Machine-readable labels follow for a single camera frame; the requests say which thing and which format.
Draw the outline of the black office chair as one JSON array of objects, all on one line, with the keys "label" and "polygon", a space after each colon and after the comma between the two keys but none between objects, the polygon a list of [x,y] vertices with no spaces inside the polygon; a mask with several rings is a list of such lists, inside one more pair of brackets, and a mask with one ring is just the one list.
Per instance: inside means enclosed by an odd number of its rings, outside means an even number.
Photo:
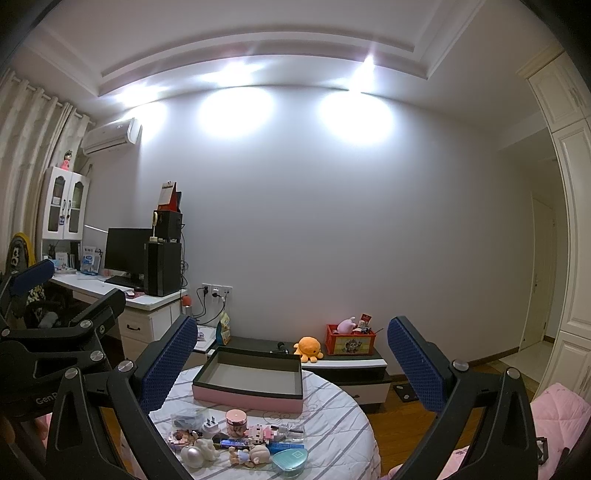
[{"label": "black office chair", "polygon": [[1,273],[1,329],[50,329],[58,325],[55,306],[47,301],[44,285],[53,277],[51,260],[37,262],[29,237],[16,233],[9,244]]}]

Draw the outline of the rose gold round jar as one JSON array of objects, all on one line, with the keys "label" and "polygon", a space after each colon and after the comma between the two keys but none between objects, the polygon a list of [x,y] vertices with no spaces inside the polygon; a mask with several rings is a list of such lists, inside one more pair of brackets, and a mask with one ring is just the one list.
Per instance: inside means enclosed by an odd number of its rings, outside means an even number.
[{"label": "rose gold round jar", "polygon": [[226,422],[226,433],[231,438],[242,438],[245,436],[247,428],[247,422],[249,422],[249,418],[245,411],[240,409],[230,409],[228,412],[225,413],[225,422]]}]

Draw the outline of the pink black storage box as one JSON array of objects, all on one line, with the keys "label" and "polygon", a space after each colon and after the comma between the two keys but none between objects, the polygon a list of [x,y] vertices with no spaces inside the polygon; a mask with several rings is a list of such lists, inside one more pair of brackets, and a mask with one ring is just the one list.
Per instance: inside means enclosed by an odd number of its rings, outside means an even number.
[{"label": "pink black storage box", "polygon": [[216,349],[192,381],[198,401],[300,414],[304,407],[301,360],[293,354]]}]

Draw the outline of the pink plush toy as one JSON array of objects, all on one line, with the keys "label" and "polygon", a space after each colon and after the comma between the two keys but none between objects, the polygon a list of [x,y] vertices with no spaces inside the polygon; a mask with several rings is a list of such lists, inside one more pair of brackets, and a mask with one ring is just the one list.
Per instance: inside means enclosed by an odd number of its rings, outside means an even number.
[{"label": "pink plush toy", "polygon": [[356,329],[356,317],[349,317],[339,322],[335,332],[339,335],[349,335]]}]

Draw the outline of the black computer monitor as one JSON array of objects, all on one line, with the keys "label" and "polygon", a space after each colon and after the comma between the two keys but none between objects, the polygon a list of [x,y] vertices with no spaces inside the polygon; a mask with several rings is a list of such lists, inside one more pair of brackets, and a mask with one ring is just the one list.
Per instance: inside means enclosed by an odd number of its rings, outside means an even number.
[{"label": "black computer monitor", "polygon": [[151,230],[146,228],[109,228],[106,240],[104,269],[109,271],[107,283],[143,289],[144,247]]}]

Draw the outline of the blue marker pen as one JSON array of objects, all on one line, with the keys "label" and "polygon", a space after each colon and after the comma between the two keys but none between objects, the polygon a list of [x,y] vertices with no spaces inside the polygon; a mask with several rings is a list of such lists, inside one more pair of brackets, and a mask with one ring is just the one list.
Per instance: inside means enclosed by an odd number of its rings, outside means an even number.
[{"label": "blue marker pen", "polygon": [[267,444],[267,449],[269,449],[270,454],[274,455],[281,451],[285,451],[288,449],[304,449],[305,446],[303,444],[297,443],[290,443],[290,442],[270,442]]}]

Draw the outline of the clear plastic bag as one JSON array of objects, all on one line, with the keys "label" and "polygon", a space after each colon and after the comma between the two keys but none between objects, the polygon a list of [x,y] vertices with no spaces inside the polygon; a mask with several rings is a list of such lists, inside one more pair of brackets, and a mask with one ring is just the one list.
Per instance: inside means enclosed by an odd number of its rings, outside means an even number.
[{"label": "clear plastic bag", "polygon": [[175,429],[188,431],[201,431],[202,425],[208,419],[207,409],[190,409],[185,408],[181,411],[173,413],[170,420]]}]

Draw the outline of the teal compact case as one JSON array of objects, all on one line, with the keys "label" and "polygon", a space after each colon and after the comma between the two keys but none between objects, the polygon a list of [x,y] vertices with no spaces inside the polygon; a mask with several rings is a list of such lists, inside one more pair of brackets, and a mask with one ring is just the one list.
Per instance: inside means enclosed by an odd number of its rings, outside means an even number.
[{"label": "teal compact case", "polygon": [[271,456],[271,463],[277,473],[284,477],[297,477],[304,471],[308,461],[308,450],[305,448],[290,448],[281,450]]}]

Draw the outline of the blonde doll figurine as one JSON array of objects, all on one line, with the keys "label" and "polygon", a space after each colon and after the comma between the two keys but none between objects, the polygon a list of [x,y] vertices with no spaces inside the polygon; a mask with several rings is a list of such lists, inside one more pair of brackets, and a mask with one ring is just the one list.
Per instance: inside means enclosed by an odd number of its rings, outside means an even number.
[{"label": "blonde doll figurine", "polygon": [[263,444],[254,445],[247,449],[229,447],[228,454],[231,465],[243,465],[248,468],[269,464],[271,461],[270,450]]}]

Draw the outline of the red toy crate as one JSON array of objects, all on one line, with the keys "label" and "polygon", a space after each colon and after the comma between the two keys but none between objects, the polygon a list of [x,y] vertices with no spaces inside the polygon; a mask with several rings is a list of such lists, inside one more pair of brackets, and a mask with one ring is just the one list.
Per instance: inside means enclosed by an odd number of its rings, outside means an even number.
[{"label": "red toy crate", "polygon": [[373,355],[376,334],[374,332],[338,333],[337,325],[328,324],[325,333],[325,354],[341,356]]}]

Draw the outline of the white glass-door cabinet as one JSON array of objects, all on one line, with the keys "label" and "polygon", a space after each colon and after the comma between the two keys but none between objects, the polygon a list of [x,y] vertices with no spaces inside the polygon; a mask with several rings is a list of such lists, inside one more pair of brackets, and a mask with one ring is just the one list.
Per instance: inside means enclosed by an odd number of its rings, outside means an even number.
[{"label": "white glass-door cabinet", "polygon": [[90,179],[81,174],[49,167],[41,194],[42,240],[81,241]]}]

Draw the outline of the white wall socket strip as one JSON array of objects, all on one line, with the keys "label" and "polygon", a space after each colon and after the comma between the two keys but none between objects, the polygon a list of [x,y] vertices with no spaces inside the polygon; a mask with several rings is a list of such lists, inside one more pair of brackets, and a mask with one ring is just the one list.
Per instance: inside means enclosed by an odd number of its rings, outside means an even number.
[{"label": "white wall socket strip", "polygon": [[207,282],[203,282],[201,284],[202,289],[204,290],[204,295],[209,295],[212,298],[219,298],[219,299],[228,299],[228,296],[232,293],[232,286],[228,285],[219,285],[219,284],[211,284]]}]

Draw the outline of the white power adapter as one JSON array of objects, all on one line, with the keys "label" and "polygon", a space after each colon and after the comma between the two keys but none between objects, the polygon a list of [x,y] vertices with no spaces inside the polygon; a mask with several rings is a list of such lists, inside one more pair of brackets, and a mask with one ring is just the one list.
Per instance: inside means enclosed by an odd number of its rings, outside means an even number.
[{"label": "white power adapter", "polygon": [[201,425],[201,434],[205,439],[214,438],[219,432],[221,432],[221,427],[219,426],[219,422],[215,420],[214,416],[207,417]]}]

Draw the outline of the snack bag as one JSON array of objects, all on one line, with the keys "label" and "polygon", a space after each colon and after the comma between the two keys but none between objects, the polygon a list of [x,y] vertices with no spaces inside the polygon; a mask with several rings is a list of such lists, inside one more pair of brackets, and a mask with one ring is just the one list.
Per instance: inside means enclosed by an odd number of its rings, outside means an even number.
[{"label": "snack bag", "polygon": [[225,346],[230,339],[230,317],[228,313],[223,312],[216,325],[215,341],[218,346]]}]

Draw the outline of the white air conditioner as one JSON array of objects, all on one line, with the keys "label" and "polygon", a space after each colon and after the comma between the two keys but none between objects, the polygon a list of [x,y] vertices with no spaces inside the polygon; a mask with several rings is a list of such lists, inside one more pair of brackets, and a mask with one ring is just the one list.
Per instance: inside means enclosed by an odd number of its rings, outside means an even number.
[{"label": "white air conditioner", "polygon": [[88,131],[82,139],[82,152],[91,156],[116,147],[135,145],[141,130],[135,118],[111,122]]}]

